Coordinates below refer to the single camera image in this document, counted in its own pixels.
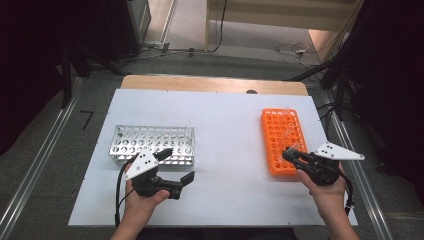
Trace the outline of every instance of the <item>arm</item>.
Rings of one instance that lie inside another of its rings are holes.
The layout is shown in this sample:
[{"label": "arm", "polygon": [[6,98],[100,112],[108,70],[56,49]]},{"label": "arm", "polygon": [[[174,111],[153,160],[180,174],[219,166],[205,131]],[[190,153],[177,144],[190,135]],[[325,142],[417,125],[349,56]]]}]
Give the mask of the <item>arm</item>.
[{"label": "arm", "polygon": [[297,172],[318,207],[318,213],[330,232],[330,239],[359,239],[344,210],[344,179],[339,177],[333,185],[320,187],[304,171]]},{"label": "arm", "polygon": [[[131,181],[127,181],[125,185],[125,192],[128,193],[131,190]],[[121,224],[119,224],[111,239],[136,239],[137,235],[141,232],[144,226],[146,226],[152,216],[155,207],[165,201],[168,197],[169,192],[166,190],[159,191],[149,198],[138,196],[138,194],[133,191],[125,199],[124,216],[122,217]]]}]

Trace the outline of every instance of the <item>white board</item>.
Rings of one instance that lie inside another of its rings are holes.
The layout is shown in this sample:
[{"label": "white board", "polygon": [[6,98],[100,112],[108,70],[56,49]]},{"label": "white board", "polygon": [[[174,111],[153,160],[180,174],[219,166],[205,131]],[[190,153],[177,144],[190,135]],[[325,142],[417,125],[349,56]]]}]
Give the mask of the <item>white board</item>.
[{"label": "white board", "polygon": [[[187,122],[196,138],[195,179],[179,200],[168,199],[156,208],[149,226],[323,225],[302,183],[268,172],[261,113],[286,107],[297,111],[307,148],[321,146],[326,138],[311,97],[116,90],[69,225],[114,225],[120,166],[108,153],[116,125],[184,127]],[[174,181],[185,174],[158,173]],[[349,218],[358,224],[353,211]]]}]

